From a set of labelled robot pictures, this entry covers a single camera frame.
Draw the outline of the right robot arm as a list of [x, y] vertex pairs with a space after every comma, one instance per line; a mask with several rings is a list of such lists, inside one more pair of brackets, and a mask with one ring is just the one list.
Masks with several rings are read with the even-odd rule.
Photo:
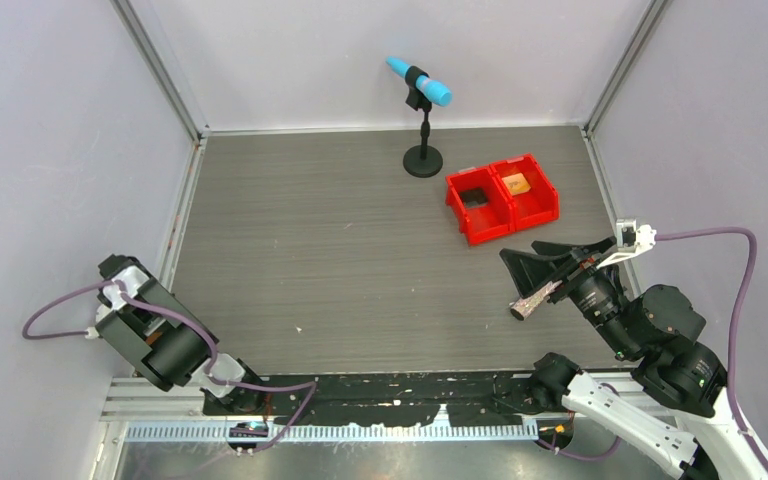
[[570, 300], [632, 379], [676, 419], [669, 426], [629, 405], [558, 353], [534, 365], [524, 393], [543, 411], [584, 414], [636, 447], [675, 479], [768, 479], [768, 449], [737, 404], [731, 364], [699, 339], [705, 319], [676, 287], [657, 284], [629, 299], [619, 264], [650, 250], [642, 226], [596, 243], [536, 241], [528, 252], [502, 249], [524, 319], [542, 303]]

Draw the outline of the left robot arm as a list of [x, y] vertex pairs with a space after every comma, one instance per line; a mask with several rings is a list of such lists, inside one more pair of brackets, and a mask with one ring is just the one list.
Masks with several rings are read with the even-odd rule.
[[211, 351], [218, 338], [135, 257], [112, 254], [95, 330], [136, 373], [164, 392], [196, 386], [206, 415], [253, 414], [266, 404], [262, 379], [242, 360]]

